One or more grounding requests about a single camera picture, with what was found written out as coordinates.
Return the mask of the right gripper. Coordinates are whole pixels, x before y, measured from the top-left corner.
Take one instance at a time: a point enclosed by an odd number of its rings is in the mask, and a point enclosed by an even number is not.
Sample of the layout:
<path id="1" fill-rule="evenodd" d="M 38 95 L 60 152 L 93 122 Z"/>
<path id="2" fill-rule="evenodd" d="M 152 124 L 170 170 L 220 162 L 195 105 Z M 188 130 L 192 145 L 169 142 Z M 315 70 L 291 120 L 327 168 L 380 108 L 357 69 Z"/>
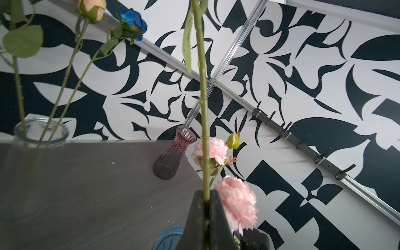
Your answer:
<path id="1" fill-rule="evenodd" d="M 270 250 L 269 238 L 258 230 L 243 230 L 240 234 L 234 231 L 234 240 L 239 250 Z"/>

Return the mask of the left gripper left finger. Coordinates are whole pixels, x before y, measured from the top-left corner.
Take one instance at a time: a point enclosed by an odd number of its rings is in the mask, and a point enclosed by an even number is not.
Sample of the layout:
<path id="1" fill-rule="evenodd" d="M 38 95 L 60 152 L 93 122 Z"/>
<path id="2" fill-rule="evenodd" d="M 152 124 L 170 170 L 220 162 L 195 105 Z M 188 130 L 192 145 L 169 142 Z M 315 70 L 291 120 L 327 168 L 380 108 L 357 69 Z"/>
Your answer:
<path id="1" fill-rule="evenodd" d="M 205 249 L 205 206 L 203 191 L 197 190 L 191 203 L 184 233 L 178 242 L 177 250 Z"/>

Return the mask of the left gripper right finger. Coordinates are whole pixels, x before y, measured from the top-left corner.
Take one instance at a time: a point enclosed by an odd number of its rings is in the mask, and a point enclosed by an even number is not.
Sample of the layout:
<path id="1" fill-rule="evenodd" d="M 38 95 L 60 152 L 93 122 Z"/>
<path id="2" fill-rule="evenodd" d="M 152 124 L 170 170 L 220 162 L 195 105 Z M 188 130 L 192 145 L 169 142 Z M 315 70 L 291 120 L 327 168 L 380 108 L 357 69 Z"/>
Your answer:
<path id="1" fill-rule="evenodd" d="M 210 192 L 208 246 L 210 250 L 238 250 L 216 190 Z"/>

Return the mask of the blue purple glass vase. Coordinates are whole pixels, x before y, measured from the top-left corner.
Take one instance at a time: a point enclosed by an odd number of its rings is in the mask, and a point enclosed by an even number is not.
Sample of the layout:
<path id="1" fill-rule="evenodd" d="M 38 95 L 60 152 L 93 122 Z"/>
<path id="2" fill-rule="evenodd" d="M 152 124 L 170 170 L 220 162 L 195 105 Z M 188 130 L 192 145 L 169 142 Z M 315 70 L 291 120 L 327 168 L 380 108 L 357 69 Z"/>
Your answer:
<path id="1" fill-rule="evenodd" d="M 171 227 L 156 239 L 152 250 L 175 250 L 184 233 L 183 227 Z"/>

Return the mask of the pink spray roses bunch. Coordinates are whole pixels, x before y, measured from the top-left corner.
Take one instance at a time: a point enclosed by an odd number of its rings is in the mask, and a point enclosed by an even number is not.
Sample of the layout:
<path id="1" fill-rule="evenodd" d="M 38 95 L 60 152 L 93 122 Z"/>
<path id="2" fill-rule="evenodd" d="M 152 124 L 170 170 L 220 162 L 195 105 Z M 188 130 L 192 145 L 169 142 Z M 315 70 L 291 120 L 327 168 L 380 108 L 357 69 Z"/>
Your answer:
<path id="1" fill-rule="evenodd" d="M 240 133 L 232 133 L 226 141 L 210 137 L 207 179 L 203 182 L 216 190 L 222 202 L 225 216 L 232 233 L 244 236 L 244 230 L 253 230 L 257 223 L 257 198 L 253 190 L 242 179 L 226 175 L 217 176 L 236 163 L 233 151 L 241 145 Z"/>

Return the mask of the clear glass vase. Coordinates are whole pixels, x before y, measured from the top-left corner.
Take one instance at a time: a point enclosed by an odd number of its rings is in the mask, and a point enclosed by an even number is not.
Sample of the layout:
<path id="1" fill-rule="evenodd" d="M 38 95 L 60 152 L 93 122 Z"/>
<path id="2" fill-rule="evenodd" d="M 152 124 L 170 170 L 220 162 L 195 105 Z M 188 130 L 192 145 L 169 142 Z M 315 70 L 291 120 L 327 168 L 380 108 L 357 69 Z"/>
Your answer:
<path id="1" fill-rule="evenodd" d="M 45 118 L 14 128 L 1 171 L 1 222 L 16 224 L 46 209 L 60 170 L 69 129 Z"/>

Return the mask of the blue rose stem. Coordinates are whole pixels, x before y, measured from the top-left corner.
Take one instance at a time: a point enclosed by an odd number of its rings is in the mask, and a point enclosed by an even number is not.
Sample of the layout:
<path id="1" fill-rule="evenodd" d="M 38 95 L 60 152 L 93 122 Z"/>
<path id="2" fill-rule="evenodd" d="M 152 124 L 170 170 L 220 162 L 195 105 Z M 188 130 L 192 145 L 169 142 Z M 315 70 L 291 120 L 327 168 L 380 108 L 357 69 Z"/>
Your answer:
<path id="1" fill-rule="evenodd" d="M 57 97 L 56 103 L 54 104 L 54 108 L 52 110 L 52 113 L 48 119 L 48 122 L 44 128 L 44 132 L 47 132 L 48 127 L 50 126 L 50 123 L 53 121 L 54 114 L 57 110 L 59 100 L 62 96 L 62 93 L 65 88 L 65 84 L 67 83 L 68 77 L 70 75 L 70 70 L 72 68 L 72 63 L 75 59 L 76 54 L 81 50 L 83 46 L 83 35 L 86 31 L 87 26 L 89 25 L 89 22 L 92 21 L 92 19 L 89 18 L 88 15 L 80 14 L 79 20 L 77 21 L 77 26 L 80 27 L 80 22 L 81 20 L 84 19 L 84 25 L 82 30 L 77 30 L 77 44 L 74 49 L 74 52 L 71 56 L 70 63 L 67 67 L 66 73 L 65 73 L 65 78 L 63 80 L 63 84 L 61 86 L 61 90 L 59 92 L 59 95 Z M 91 61 L 88 63 L 86 66 L 82 76 L 80 77 L 78 83 L 76 84 L 67 104 L 65 105 L 65 108 L 61 114 L 61 117 L 59 118 L 57 124 L 53 127 L 52 134 L 49 136 L 48 141 L 50 141 L 56 131 L 58 130 L 58 127 L 61 125 L 62 119 L 64 118 L 71 102 L 74 99 L 74 96 L 80 87 L 86 73 L 88 72 L 89 68 L 91 65 L 100 59 L 104 59 L 108 56 L 110 56 L 114 50 L 114 48 L 121 42 L 128 40 L 130 44 L 132 45 L 136 41 L 141 41 L 143 39 L 143 34 L 146 33 L 147 31 L 147 24 L 146 22 L 142 19 L 140 13 L 136 12 L 133 9 L 129 9 L 126 12 L 124 12 L 123 9 L 120 10 L 120 14 L 118 14 L 117 19 L 119 21 L 119 24 L 111 27 L 110 28 L 110 33 L 107 35 L 107 40 L 106 42 L 96 51 L 96 53 L 93 55 L 91 58 Z"/>

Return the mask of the cream peach rose stem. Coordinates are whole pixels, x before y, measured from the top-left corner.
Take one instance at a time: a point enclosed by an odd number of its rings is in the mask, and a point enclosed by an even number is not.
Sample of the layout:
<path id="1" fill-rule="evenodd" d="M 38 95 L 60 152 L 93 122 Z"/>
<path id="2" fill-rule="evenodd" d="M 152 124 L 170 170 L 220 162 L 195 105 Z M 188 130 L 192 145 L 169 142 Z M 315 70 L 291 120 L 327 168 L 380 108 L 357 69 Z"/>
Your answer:
<path id="1" fill-rule="evenodd" d="M 78 20 L 76 22 L 76 37 L 75 37 L 75 48 L 69 60 L 67 69 L 65 71 L 64 79 L 61 84 L 60 91 L 58 93 L 56 102 L 54 103 L 53 109 L 51 111 L 50 117 L 42 131 L 39 142 L 42 142 L 47 130 L 54 118 L 57 107 L 59 105 L 60 99 L 66 87 L 71 69 L 72 63 L 75 59 L 77 53 L 81 50 L 83 45 L 83 36 L 89 24 L 97 24 L 103 19 L 104 11 L 106 9 L 106 1 L 78 1 L 77 2 L 77 12 L 79 13 Z"/>

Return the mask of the pink rose stem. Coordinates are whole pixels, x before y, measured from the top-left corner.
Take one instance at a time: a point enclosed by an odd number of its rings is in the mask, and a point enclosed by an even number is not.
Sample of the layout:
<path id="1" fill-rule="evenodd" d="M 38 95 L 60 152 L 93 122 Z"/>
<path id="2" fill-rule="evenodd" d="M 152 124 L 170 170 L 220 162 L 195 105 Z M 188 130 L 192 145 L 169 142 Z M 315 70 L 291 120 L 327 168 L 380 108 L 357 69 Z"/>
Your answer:
<path id="1" fill-rule="evenodd" d="M 38 1 L 28 1 L 28 3 L 32 7 L 30 18 L 27 18 L 24 14 L 22 1 L 1 1 L 1 15 L 7 14 L 10 17 L 9 31 L 2 39 L 1 59 L 14 70 L 14 82 L 20 116 L 19 131 L 23 135 L 27 134 L 27 126 L 17 59 L 33 57 L 38 53 L 44 41 L 44 33 L 41 26 L 31 24 L 36 14 L 35 4 Z"/>

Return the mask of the red rose stem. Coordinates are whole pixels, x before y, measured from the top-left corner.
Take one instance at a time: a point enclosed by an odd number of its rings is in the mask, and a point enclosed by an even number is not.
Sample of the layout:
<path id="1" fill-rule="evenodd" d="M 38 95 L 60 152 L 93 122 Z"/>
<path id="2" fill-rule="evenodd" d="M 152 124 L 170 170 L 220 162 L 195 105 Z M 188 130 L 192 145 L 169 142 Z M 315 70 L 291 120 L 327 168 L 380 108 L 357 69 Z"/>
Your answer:
<path id="1" fill-rule="evenodd" d="M 204 46 L 204 32 L 202 19 L 207 1 L 190 1 L 189 11 L 185 21 L 182 53 L 186 63 L 186 68 L 190 73 L 192 71 L 191 62 L 191 32 L 195 28 L 196 42 L 198 51 L 198 65 L 200 74 L 200 90 L 199 104 L 202 111 L 202 141 L 195 145 L 192 158 L 195 163 L 203 167 L 203 200 L 206 204 L 210 201 L 210 155 L 209 155 L 209 127 L 208 127 L 208 100 L 207 100 L 207 75 L 206 75 L 206 58 Z"/>

